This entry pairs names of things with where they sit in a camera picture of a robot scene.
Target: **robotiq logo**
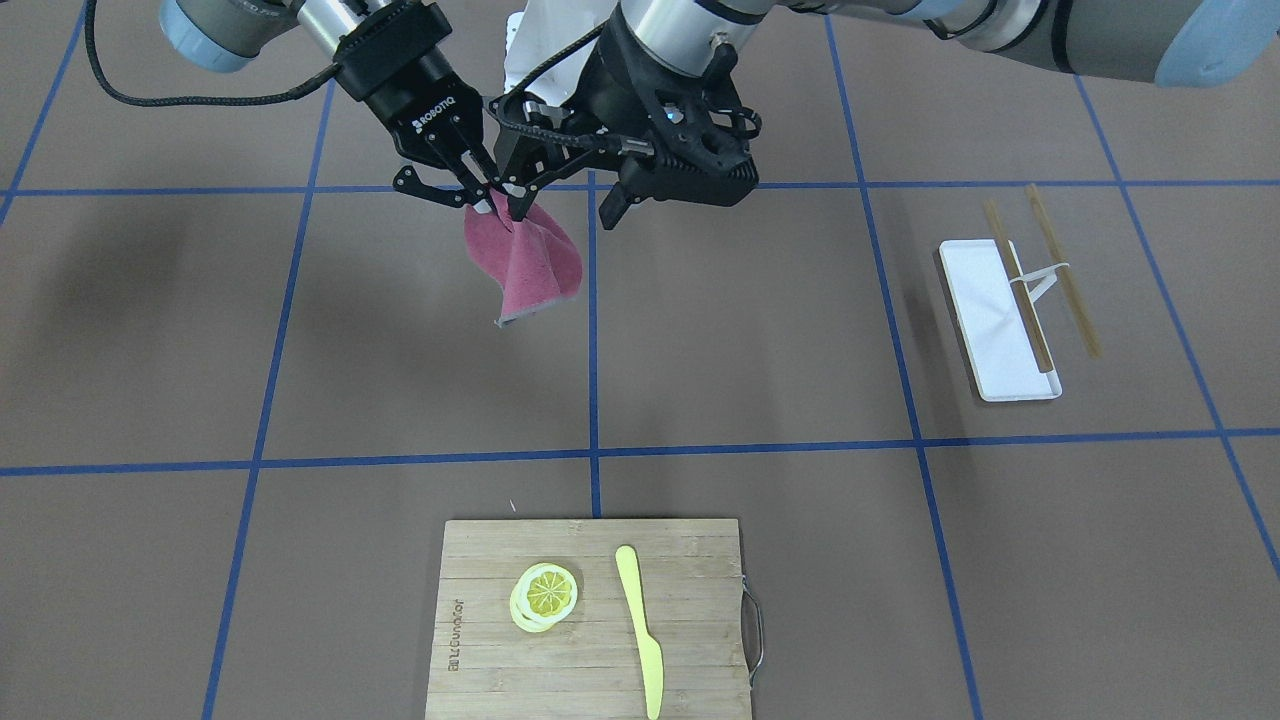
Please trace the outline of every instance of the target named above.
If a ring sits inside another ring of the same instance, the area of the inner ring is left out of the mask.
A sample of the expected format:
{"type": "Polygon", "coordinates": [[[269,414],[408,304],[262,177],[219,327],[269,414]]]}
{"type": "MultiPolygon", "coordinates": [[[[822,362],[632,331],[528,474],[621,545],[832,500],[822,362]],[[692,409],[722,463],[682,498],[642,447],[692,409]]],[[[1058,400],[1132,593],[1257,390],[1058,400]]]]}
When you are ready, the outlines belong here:
{"type": "Polygon", "coordinates": [[[425,115],[422,115],[421,118],[413,120],[413,129],[417,131],[417,135],[422,135],[422,128],[425,128],[428,123],[430,123],[431,120],[434,120],[435,118],[438,118],[440,115],[440,113],[444,111],[445,108],[448,108],[449,105],[453,105],[454,102],[457,102],[457,100],[454,100],[453,96],[451,95],[451,96],[445,97],[444,100],[440,100],[439,102],[436,102],[435,108],[431,108],[430,110],[428,110],[425,115]]]}
{"type": "Polygon", "coordinates": [[[449,635],[449,673],[462,670],[462,601],[453,601],[453,634],[449,635]]]}

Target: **chopsticks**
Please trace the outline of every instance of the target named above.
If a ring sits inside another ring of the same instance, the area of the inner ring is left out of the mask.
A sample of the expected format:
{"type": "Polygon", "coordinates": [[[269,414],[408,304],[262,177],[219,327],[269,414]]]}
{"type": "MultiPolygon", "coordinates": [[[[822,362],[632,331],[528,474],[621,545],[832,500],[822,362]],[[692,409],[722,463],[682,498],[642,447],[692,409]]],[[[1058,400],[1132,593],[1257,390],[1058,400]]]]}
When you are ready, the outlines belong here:
{"type": "MultiPolygon", "coordinates": [[[[1044,199],[1041,196],[1039,188],[1034,184],[1027,186],[1027,199],[1030,200],[1032,213],[1036,214],[1036,222],[1039,223],[1041,232],[1044,233],[1044,245],[1048,246],[1050,258],[1053,263],[1066,263],[1066,254],[1062,251],[1062,243],[1057,240],[1057,232],[1053,231],[1053,223],[1048,219],[1048,211],[1044,209],[1044,199]]],[[[1102,357],[1102,342],[1098,340],[1098,331],[1093,327],[1089,311],[1084,307],[1084,297],[1080,295],[1079,286],[1075,284],[1075,274],[1071,273],[1071,268],[1059,268],[1057,279],[1062,283],[1062,292],[1066,293],[1066,304],[1071,307],[1075,327],[1080,331],[1080,338],[1084,340],[1084,350],[1089,354],[1089,357],[1102,357]]]]}
{"type": "MultiPolygon", "coordinates": [[[[996,209],[995,200],[987,200],[982,206],[987,211],[987,224],[991,225],[991,234],[996,240],[1000,261],[1005,265],[1005,275],[1012,281],[1020,277],[1023,272],[1018,265],[1018,258],[1014,255],[1014,245],[1009,241],[1009,233],[1005,231],[1005,222],[1000,219],[1000,211],[996,209]]],[[[1036,304],[1027,290],[1027,283],[1010,282],[1009,287],[1014,291],[1014,300],[1018,302],[1018,314],[1023,318],[1023,329],[1027,331],[1027,340],[1032,343],[1037,369],[1041,373],[1052,373],[1053,357],[1048,354],[1048,342],[1044,340],[1044,331],[1036,318],[1036,304]]]]}

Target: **pink towel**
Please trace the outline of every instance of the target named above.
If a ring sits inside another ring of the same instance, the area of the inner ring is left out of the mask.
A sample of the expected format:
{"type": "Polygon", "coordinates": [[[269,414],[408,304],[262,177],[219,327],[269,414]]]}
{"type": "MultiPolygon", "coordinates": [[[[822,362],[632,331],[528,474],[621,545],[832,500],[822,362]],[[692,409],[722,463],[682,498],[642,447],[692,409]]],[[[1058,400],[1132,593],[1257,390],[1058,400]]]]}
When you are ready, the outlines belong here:
{"type": "Polygon", "coordinates": [[[521,222],[507,196],[492,192],[493,213],[470,205],[463,223],[467,254],[502,286],[498,327],[572,299],[582,284],[582,256],[556,220],[536,204],[521,222]]]}

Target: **blue tape line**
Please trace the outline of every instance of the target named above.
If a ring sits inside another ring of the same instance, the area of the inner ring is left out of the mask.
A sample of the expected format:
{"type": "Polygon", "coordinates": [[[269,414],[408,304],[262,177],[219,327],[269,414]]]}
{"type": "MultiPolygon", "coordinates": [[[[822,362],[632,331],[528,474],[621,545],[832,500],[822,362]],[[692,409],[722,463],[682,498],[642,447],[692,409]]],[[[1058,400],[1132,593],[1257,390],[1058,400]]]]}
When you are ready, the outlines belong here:
{"type": "Polygon", "coordinates": [[[298,468],[371,468],[378,465],[453,465],[458,462],[525,462],[535,460],[581,460],[591,451],[524,450],[494,452],[440,452],[425,455],[366,455],[353,457],[279,457],[262,460],[264,470],[298,468]]]}
{"type": "Polygon", "coordinates": [[[301,195],[306,187],[69,187],[19,190],[19,197],[101,197],[147,195],[301,195]]]}
{"type": "Polygon", "coordinates": [[[941,190],[948,187],[1027,187],[1028,184],[1041,187],[1115,187],[1115,181],[1041,181],[1041,179],[1004,179],[1004,181],[869,181],[867,187],[872,190],[941,190]]]}
{"type": "MultiPolygon", "coordinates": [[[[867,181],[872,190],[942,190],[955,187],[1117,187],[1116,181],[1055,181],[1055,179],[1005,179],[1005,181],[867,181]]],[[[1280,187],[1280,178],[1258,179],[1135,179],[1124,182],[1129,187],[1280,187]]],[[[858,181],[785,181],[762,182],[756,190],[845,190],[859,188],[858,181]]],[[[608,186],[594,186],[604,190],[608,186]]],[[[13,197],[99,197],[99,196],[148,196],[148,195],[302,195],[305,186],[246,186],[246,187],[49,187],[0,190],[0,196],[13,197]]],[[[593,190],[590,184],[554,184],[541,192],[584,192],[593,190]]],[[[343,195],[361,192],[394,192],[390,186],[381,184],[329,184],[312,190],[317,195],[343,195]]]]}
{"type": "MultiPolygon", "coordinates": [[[[1235,428],[1231,437],[1276,437],[1280,428],[1235,428]]],[[[916,445],[934,447],[998,447],[1010,445],[1089,445],[1101,442],[1160,442],[1175,439],[1215,439],[1217,430],[1152,430],[1123,433],[1069,433],[1048,436],[979,436],[906,439],[774,442],[745,445],[671,445],[571,450],[515,450],[490,452],[439,452],[417,455],[365,455],[334,457],[264,459],[259,468],[365,468],[378,465],[444,465],[460,462],[527,462],[540,460],[585,460],[598,457],[660,457],[681,455],[756,455],[783,452],[855,452],[874,450],[910,450],[916,445]]],[[[0,468],[0,477],[24,478],[41,475],[105,475],[122,473],[187,473],[210,470],[248,470],[252,460],[210,460],[191,462],[122,462],[96,465],[29,465],[0,468]]]]}
{"type": "Polygon", "coordinates": [[[72,31],[72,38],[67,42],[67,50],[63,51],[63,61],[59,63],[58,73],[54,74],[54,82],[49,86],[49,92],[45,95],[45,104],[40,106],[36,126],[31,128],[31,135],[27,137],[27,147],[23,149],[22,159],[18,160],[18,169],[14,170],[13,179],[9,182],[9,193],[5,195],[4,204],[0,204],[0,225],[4,225],[5,218],[9,217],[9,208],[13,208],[18,187],[22,184],[22,177],[27,174],[27,164],[31,163],[31,155],[36,151],[36,142],[40,141],[40,133],[44,132],[45,122],[49,120],[49,111],[54,106],[54,100],[58,99],[58,90],[63,86],[63,78],[67,77],[67,68],[72,64],[72,58],[76,55],[76,45],[79,44],[79,36],[83,29],[84,12],[81,10],[79,17],[76,18],[76,29],[72,31]]]}
{"type": "MultiPolygon", "coordinates": [[[[439,184],[436,187],[442,190],[462,190],[462,186],[457,183],[439,184]]],[[[589,187],[590,186],[588,184],[553,184],[541,188],[539,192],[582,192],[589,190],[589,187]]],[[[305,190],[306,188],[298,188],[298,192],[305,190]]],[[[314,192],[319,192],[321,195],[347,192],[396,192],[396,188],[390,184],[320,184],[315,187],[314,192]]]]}
{"type": "Polygon", "coordinates": [[[1226,430],[1231,437],[1275,437],[1280,436],[1280,428],[1240,428],[1226,430]]]}
{"type": "Polygon", "coordinates": [[[248,470],[248,460],[207,460],[193,462],[111,462],[96,465],[31,465],[0,468],[0,478],[38,478],[50,475],[119,475],[127,473],[209,473],[248,470]]]}
{"type": "Polygon", "coordinates": [[[1162,439],[1212,439],[1217,430],[1153,430],[1125,433],[1069,433],[1051,436],[992,436],[925,438],[925,447],[997,447],[1005,445],[1084,445],[1096,442],[1144,442],[1162,439]]]}
{"type": "Polygon", "coordinates": [[[1133,220],[1133,228],[1138,233],[1138,242],[1142,243],[1142,251],[1147,256],[1147,264],[1151,265],[1151,273],[1156,278],[1156,287],[1160,288],[1160,296],[1165,301],[1165,309],[1169,311],[1169,318],[1172,320],[1174,329],[1178,332],[1178,341],[1181,342],[1183,352],[1187,354],[1187,361],[1190,364],[1192,373],[1196,375],[1196,384],[1199,386],[1201,395],[1204,398],[1204,406],[1208,409],[1208,414],[1213,419],[1213,427],[1217,429],[1217,434],[1222,442],[1222,451],[1226,452],[1226,459],[1231,464],[1231,471],[1235,473],[1235,482],[1240,486],[1240,495],[1244,496],[1244,503],[1249,509],[1249,515],[1253,516],[1253,524],[1258,530],[1258,537],[1262,539],[1262,547],[1266,550],[1267,557],[1271,560],[1271,569],[1275,571],[1276,579],[1280,579],[1280,555],[1276,553],[1275,542],[1272,542],[1271,533],[1267,530],[1266,520],[1263,520],[1262,512],[1258,510],[1258,503],[1253,497],[1253,489],[1249,487],[1249,480],[1244,477],[1244,470],[1240,468],[1240,464],[1235,457],[1235,448],[1231,447],[1230,433],[1226,432],[1226,427],[1222,424],[1222,416],[1219,414],[1217,405],[1213,402],[1213,396],[1210,393],[1208,382],[1204,379],[1204,373],[1201,370],[1199,361],[1196,359],[1196,351],[1192,350],[1190,337],[1187,334],[1187,328],[1183,325],[1181,316],[1178,314],[1178,307],[1174,305],[1174,296],[1169,292],[1169,286],[1165,283],[1165,274],[1160,270],[1160,264],[1156,261],[1156,254],[1147,238],[1147,231],[1143,228],[1142,219],[1138,217],[1138,209],[1133,204],[1128,183],[1124,181],[1124,176],[1120,174],[1120,165],[1116,163],[1115,154],[1111,151],[1111,143],[1107,141],[1107,136],[1102,131],[1102,122],[1098,118],[1097,109],[1093,106],[1093,100],[1089,99],[1089,91],[1084,87],[1084,81],[1079,76],[1075,77],[1075,87],[1080,94],[1080,100],[1084,102],[1085,110],[1089,113],[1089,120],[1093,123],[1093,129],[1098,135],[1098,142],[1102,145],[1102,152],[1107,158],[1107,164],[1111,165],[1111,173],[1119,183],[1120,195],[1124,199],[1125,208],[1129,210],[1129,219],[1133,220]]]}
{"type": "Polygon", "coordinates": [[[307,224],[311,215],[312,188],[320,174],[320,156],[324,152],[324,137],[329,128],[329,111],[333,108],[334,82],[325,86],[324,106],[320,110],[320,127],[316,129],[315,150],[311,156],[311,172],[307,177],[307,192],[302,196],[302,211],[298,217],[298,232],[293,241],[293,256],[289,260],[289,277],[284,286],[284,300],[280,302],[280,320],[275,331],[275,346],[271,350],[271,366],[266,377],[266,389],[262,393],[262,411],[259,416],[257,436],[253,441],[253,459],[244,484],[244,501],[241,505],[239,525],[236,529],[236,547],[232,551],[230,571],[227,577],[227,593],[223,597],[223,612],[218,621],[218,639],[214,643],[214,659],[209,667],[209,685],[205,688],[202,720],[212,720],[214,705],[218,701],[218,684],[221,680],[223,660],[227,653],[227,638],[230,634],[232,614],[236,610],[236,591],[239,587],[241,566],[244,560],[244,544],[248,541],[248,525],[253,514],[253,497],[257,495],[257,478],[261,469],[262,451],[266,447],[266,432],[271,420],[271,404],[275,400],[275,383],[280,374],[280,359],[284,355],[284,338],[289,329],[289,315],[293,306],[293,292],[297,287],[298,268],[302,263],[302,247],[306,241],[307,224]]]}
{"type": "Polygon", "coordinates": [[[591,446],[591,518],[603,518],[600,500],[600,354],[599,354],[599,275],[596,273],[595,170],[586,173],[588,238],[588,413],[591,446]]]}
{"type": "Polygon", "coordinates": [[[840,104],[845,113],[845,129],[849,132],[849,147],[854,158],[854,169],[858,173],[858,182],[861,184],[860,195],[863,200],[863,213],[867,215],[867,232],[870,236],[872,252],[876,256],[876,275],[881,284],[881,297],[884,302],[884,316],[888,322],[890,336],[893,340],[893,357],[897,361],[897,373],[902,384],[902,398],[906,402],[906,415],[911,424],[911,439],[915,445],[916,462],[920,468],[920,479],[924,484],[924,497],[929,507],[929,523],[933,525],[933,542],[937,546],[938,565],[942,570],[942,582],[946,585],[947,603],[951,609],[951,624],[956,635],[956,650],[960,653],[960,664],[964,669],[965,687],[969,691],[969,707],[974,720],[983,720],[982,698],[978,693],[978,678],[974,674],[973,660],[969,655],[969,639],[964,628],[964,616],[960,612],[960,597],[956,592],[955,578],[951,573],[951,556],[947,552],[946,534],[942,528],[942,516],[938,512],[938,502],[933,495],[933,478],[929,473],[929,460],[922,443],[920,420],[915,409],[915,397],[911,392],[911,378],[906,368],[906,355],[902,351],[902,338],[897,331],[897,318],[893,313],[893,296],[890,291],[888,274],[884,270],[884,256],[881,252],[879,233],[876,228],[876,215],[872,209],[870,191],[867,187],[867,173],[863,168],[861,150],[858,146],[858,129],[854,126],[854,113],[849,104],[849,91],[845,86],[845,72],[840,63],[840,49],[836,46],[836,32],[832,28],[831,18],[823,18],[827,26],[827,45],[831,49],[831,63],[836,70],[836,85],[840,88],[840,104]]]}
{"type": "Polygon", "coordinates": [[[763,442],[749,445],[676,445],[602,447],[600,457],[662,457],[678,455],[764,455],[777,452],[840,452],[850,450],[906,450],[913,439],[867,439],[832,442],[763,442]]]}

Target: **white tray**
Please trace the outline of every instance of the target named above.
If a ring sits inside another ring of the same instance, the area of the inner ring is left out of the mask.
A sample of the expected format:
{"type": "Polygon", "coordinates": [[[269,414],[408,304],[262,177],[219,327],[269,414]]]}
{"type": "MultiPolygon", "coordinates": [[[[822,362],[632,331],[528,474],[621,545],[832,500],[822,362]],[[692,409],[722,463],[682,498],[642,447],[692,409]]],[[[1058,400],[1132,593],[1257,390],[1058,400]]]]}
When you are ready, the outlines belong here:
{"type": "Polygon", "coordinates": [[[987,402],[1062,395],[1057,370],[1041,373],[1036,365],[996,241],[948,240],[938,255],[978,395],[987,402]]]}

